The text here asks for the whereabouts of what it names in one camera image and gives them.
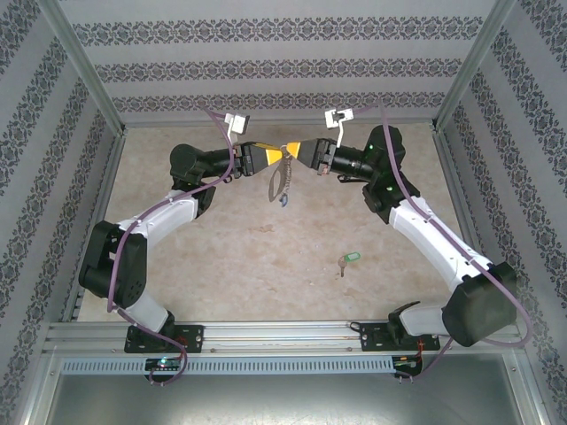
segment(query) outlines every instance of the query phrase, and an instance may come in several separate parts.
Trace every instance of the key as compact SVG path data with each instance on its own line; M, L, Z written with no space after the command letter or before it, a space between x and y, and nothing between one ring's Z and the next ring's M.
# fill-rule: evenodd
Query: key
M340 277L345 277L345 267L348 263L345 260L345 257L341 257L338 259L338 266L340 267Z

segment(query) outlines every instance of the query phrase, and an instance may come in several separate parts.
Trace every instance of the white cable clip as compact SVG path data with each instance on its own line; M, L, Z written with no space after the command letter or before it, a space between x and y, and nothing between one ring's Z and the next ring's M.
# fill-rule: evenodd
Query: white cable clip
M230 142L234 146L238 143L237 135L245 135L246 129L248 128L248 121L250 120L250 115L239 115L235 113L227 113L224 116L224 122L229 124L229 129L227 131L227 136Z
M336 109L331 109L325 111L325 123L328 129L338 128L338 139L337 147L340 148L340 143L343 140L343 134L345 133L343 129L343 121L350 121L354 119L354 113L351 108L338 111Z

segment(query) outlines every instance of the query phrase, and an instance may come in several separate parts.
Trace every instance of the beige floor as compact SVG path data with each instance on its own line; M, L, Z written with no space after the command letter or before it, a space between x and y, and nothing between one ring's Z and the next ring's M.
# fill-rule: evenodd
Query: beige floor
M350 124L346 145L363 147L374 126ZM403 171L438 216L458 232L431 132L401 125ZM323 126L254 126L245 140L282 145L336 136ZM160 200L171 184L169 152L178 143L223 146L215 127L140 128L128 132L106 219L129 218ZM180 321L384 319L409 301L447 300L425 257L373 215L361 184L339 184L293 162L290 201L268 201L274 167L217 189L209 211L166 237L149 257L147 288ZM361 259L339 276L338 258ZM80 321L119 321L90 294Z

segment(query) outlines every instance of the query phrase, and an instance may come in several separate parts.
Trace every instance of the green key tag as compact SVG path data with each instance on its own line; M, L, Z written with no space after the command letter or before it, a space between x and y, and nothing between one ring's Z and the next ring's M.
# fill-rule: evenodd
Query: green key tag
M357 259L360 259L361 254L359 254L358 252L351 252L350 254L346 254L345 255L345 261L347 263L356 261Z

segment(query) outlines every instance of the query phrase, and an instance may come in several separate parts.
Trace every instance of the perforated metal strip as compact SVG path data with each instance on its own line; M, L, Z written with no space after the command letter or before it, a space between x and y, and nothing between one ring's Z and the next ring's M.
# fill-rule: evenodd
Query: perforated metal strip
M145 358L66 359L62 375L140 375ZM186 375L391 374L391 356L192 358Z

